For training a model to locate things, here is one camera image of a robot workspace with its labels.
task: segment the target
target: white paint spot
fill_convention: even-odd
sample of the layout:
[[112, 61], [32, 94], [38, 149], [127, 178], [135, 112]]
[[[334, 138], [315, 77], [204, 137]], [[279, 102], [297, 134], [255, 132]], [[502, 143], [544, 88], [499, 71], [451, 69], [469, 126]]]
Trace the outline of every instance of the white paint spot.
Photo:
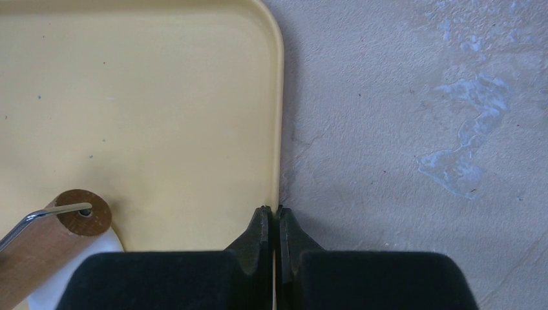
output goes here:
[[460, 146], [455, 150], [439, 150], [417, 159], [419, 172], [430, 176], [448, 191], [474, 199], [483, 169], [472, 163], [475, 153], [487, 135], [500, 126], [509, 97], [509, 86], [501, 79], [478, 74], [476, 79], [461, 79], [436, 88], [454, 99], [468, 101], [480, 112], [475, 119], [466, 120], [459, 129]]

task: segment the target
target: metal rod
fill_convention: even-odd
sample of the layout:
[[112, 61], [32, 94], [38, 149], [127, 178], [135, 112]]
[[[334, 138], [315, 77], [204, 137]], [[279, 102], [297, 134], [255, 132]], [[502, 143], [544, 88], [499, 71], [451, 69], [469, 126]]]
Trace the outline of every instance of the metal rod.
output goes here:
[[14, 241], [14, 239], [17, 238], [17, 236], [19, 236], [32, 222], [39, 220], [40, 218], [73, 211], [89, 210], [91, 207], [91, 203], [82, 202], [75, 203], [74, 205], [61, 205], [59, 207], [51, 207], [34, 211], [19, 221], [19, 223], [17, 223], [17, 225], [10, 232], [8, 232], [2, 240], [0, 240], [0, 252], [2, 252], [12, 241]]

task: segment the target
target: wooden dowel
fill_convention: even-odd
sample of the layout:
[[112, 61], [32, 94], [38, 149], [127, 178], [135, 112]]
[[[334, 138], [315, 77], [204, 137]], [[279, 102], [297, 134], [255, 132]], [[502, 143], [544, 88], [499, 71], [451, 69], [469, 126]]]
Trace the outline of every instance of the wooden dowel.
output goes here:
[[91, 213], [68, 212], [30, 224], [0, 252], [0, 310], [11, 310], [111, 226], [107, 203], [92, 192], [66, 191], [48, 207], [87, 202]]

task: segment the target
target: gray floor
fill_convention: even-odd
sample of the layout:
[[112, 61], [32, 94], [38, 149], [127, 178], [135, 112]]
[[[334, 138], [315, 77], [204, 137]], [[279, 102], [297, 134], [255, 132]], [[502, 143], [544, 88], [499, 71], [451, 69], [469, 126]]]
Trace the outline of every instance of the gray floor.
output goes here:
[[482, 309], [548, 309], [548, 1], [265, 2], [304, 229], [444, 253]]

